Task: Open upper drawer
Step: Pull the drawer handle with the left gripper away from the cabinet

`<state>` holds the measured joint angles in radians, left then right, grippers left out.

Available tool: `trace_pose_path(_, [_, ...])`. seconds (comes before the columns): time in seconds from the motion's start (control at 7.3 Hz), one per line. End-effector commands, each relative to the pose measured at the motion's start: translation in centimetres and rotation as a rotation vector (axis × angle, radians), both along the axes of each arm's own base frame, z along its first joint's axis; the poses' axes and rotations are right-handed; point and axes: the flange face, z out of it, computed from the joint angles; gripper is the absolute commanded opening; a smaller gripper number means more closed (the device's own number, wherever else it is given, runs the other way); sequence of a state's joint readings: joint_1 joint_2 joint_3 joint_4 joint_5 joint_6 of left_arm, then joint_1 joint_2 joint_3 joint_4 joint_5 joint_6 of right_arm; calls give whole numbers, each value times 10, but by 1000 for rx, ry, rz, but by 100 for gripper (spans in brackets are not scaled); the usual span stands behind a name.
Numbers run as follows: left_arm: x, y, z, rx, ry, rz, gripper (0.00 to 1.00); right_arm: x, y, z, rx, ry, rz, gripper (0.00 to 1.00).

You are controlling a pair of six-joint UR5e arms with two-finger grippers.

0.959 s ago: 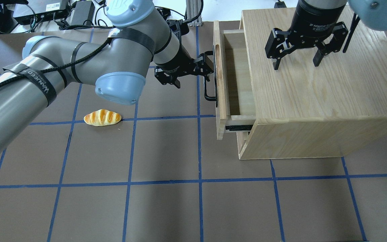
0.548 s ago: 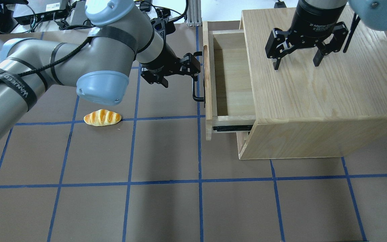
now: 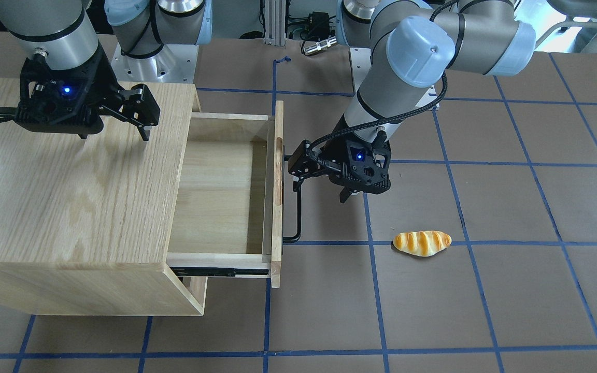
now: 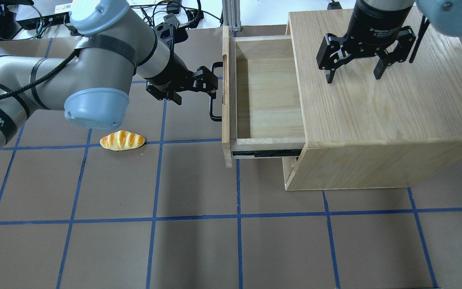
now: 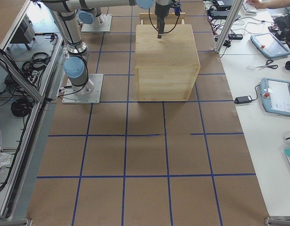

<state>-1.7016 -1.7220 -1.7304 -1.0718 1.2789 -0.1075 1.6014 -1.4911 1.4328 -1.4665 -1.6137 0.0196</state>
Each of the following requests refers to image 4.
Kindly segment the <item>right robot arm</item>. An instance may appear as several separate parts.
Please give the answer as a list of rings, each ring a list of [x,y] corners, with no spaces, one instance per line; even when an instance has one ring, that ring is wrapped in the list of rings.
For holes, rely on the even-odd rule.
[[[335,71],[354,59],[378,57],[379,80],[394,63],[414,62],[429,26],[462,37],[462,0],[358,0],[342,37],[328,33],[316,55],[332,83]]]

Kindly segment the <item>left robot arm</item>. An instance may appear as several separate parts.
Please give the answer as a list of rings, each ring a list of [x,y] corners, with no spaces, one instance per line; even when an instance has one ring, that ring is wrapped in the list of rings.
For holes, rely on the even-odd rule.
[[[69,18],[82,36],[65,59],[0,55],[0,149],[40,109],[82,127],[118,128],[134,75],[157,100],[180,105],[184,91],[216,97],[212,70],[190,71],[176,55],[178,24],[150,27],[126,0],[74,0]]]

